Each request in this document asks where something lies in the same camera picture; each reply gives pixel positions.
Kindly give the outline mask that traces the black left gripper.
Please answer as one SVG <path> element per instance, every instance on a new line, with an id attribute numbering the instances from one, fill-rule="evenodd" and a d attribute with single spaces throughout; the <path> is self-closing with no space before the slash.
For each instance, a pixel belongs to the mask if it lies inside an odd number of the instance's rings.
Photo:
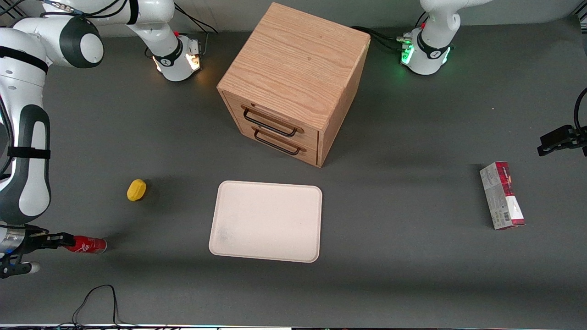
<path id="1" fill-rule="evenodd" d="M 541 145 L 537 147 L 540 157 L 564 149 L 581 149 L 587 157 L 586 129 L 574 129 L 571 125 L 563 125 L 540 137 Z"/>

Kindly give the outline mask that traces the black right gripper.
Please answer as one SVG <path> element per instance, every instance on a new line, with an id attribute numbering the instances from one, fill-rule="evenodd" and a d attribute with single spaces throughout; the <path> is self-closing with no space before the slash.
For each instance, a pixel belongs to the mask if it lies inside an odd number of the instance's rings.
<path id="1" fill-rule="evenodd" d="M 26 225 L 23 233 L 24 236 L 21 244 L 17 248 L 14 248 L 9 255 L 25 255 L 39 249 L 69 248 L 73 246 L 73 242 L 76 242 L 72 234 L 65 232 L 48 234 L 49 231 L 47 229 L 35 225 Z"/>

